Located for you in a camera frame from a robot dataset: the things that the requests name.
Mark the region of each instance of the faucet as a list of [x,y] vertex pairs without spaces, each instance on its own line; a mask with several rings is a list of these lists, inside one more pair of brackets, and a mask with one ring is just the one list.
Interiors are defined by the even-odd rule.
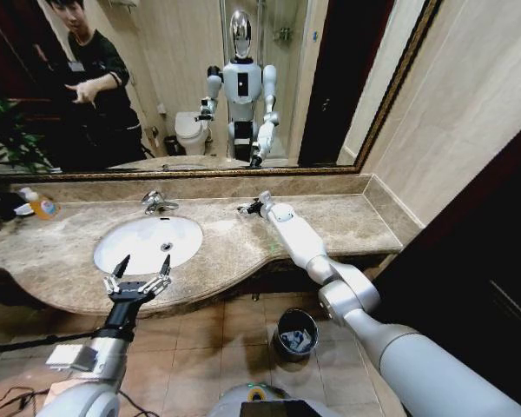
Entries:
[[145,215],[153,215],[157,211],[162,213],[168,210],[176,210],[180,207],[180,205],[176,202],[167,202],[164,200],[164,197],[159,191],[151,191],[146,194],[142,200],[141,204],[147,205],[145,209]]

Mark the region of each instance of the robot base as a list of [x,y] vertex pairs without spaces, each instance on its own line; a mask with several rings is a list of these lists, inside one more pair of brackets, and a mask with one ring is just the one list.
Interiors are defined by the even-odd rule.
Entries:
[[208,417],[261,417],[280,415],[302,417],[339,417],[324,404],[299,400],[284,390],[267,384],[246,384],[229,389]]

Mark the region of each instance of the gold mirror frame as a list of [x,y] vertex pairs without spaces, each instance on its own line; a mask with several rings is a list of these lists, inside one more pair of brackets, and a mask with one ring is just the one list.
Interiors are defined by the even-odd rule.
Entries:
[[401,90],[409,69],[411,68],[420,46],[423,43],[426,33],[432,25],[432,21],[438,13],[442,0],[426,0],[415,23],[412,34],[407,41],[407,45],[399,59],[392,79],[379,109],[373,118],[371,127],[366,134],[365,140],[359,150],[359,155],[353,165],[325,167],[325,168],[263,168],[263,169],[197,169],[180,170],[169,172],[93,172],[93,173],[66,173],[66,174],[14,174],[0,175],[0,183],[20,183],[20,182],[76,182],[76,181],[123,181],[123,180],[151,180],[151,179],[173,179],[173,178],[201,178],[201,177],[220,177],[220,176],[272,176],[272,175],[339,175],[339,174],[358,174],[365,164],[368,154],[384,126],[386,118],[393,106],[393,103]]

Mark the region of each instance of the drain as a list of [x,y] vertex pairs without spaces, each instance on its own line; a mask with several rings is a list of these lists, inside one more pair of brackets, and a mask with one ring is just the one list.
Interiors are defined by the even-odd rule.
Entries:
[[160,250],[162,252],[168,252],[173,247],[174,247],[174,244],[172,242],[163,243],[162,245],[160,245]]

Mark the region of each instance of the tiled floor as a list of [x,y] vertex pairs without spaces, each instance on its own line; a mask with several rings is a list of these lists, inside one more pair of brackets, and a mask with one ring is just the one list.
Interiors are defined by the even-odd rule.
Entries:
[[[319,325],[316,351],[300,363],[285,363],[269,345],[277,320],[290,307],[304,308]],[[85,331],[99,323],[65,314],[53,324],[47,333]],[[0,396],[15,385],[43,389],[65,379],[68,375],[44,366],[50,350],[3,354]],[[316,295],[261,295],[258,301],[249,295],[177,317],[139,321],[122,390],[166,417],[206,415],[221,393],[247,382],[321,401],[344,416],[383,416],[382,410],[386,417],[404,415],[374,374],[349,332],[324,317]],[[32,415],[26,411],[19,415]],[[135,414],[122,399],[121,416]]]

